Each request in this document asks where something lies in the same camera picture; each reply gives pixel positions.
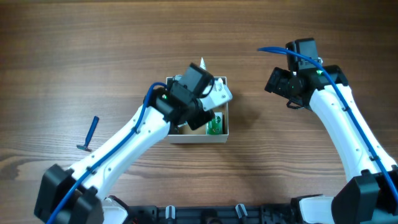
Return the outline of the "green soap box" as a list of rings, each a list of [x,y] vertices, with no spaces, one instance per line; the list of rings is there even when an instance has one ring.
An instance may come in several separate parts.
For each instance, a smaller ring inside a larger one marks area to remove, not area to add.
[[[206,123],[206,134],[220,135],[223,134],[223,113],[215,112],[215,116]]]

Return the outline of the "white lotion tube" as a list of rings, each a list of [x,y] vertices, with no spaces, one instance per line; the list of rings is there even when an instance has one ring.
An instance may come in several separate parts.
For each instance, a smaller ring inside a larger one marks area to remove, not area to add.
[[[202,57],[201,60],[200,60],[200,68],[206,70],[205,60],[204,60],[203,57]]]

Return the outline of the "blue razor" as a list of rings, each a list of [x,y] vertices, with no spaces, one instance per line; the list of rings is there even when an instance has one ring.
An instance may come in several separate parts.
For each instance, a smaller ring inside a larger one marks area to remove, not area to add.
[[[77,149],[80,149],[80,150],[83,150],[83,151],[86,151],[86,152],[91,152],[92,151],[88,146],[89,146],[89,144],[91,142],[91,139],[92,139],[92,137],[94,135],[94,132],[95,132],[95,129],[96,129],[97,125],[98,125],[99,120],[100,120],[99,117],[94,116],[93,121],[91,123],[91,126],[90,126],[90,128],[88,130],[88,134],[86,135],[85,143],[84,144],[78,144],[76,146]]]

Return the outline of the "blue mouthwash bottle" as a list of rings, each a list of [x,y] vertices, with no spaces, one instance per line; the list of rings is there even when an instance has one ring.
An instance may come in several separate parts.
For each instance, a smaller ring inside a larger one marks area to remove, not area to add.
[[[181,78],[182,78],[182,75],[175,75],[175,76],[172,78],[172,80],[173,80],[174,82],[178,82]]]

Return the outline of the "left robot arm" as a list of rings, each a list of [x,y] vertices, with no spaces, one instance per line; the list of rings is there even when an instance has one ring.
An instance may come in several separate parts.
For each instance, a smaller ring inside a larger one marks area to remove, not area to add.
[[[190,64],[181,76],[150,87],[131,120],[86,158],[67,169],[54,164],[43,174],[34,215],[44,223],[124,223],[127,207],[109,191],[148,148],[171,129],[198,129],[213,117],[205,105],[215,78],[204,64]]]

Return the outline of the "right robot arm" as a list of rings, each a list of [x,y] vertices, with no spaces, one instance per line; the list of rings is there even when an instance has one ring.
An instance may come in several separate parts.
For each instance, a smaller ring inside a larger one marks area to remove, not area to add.
[[[292,199],[297,223],[397,223],[397,162],[383,149],[361,115],[348,79],[337,65],[324,66],[313,38],[262,52],[286,55],[265,91],[288,100],[287,107],[314,112],[326,128],[346,176],[335,196]]]

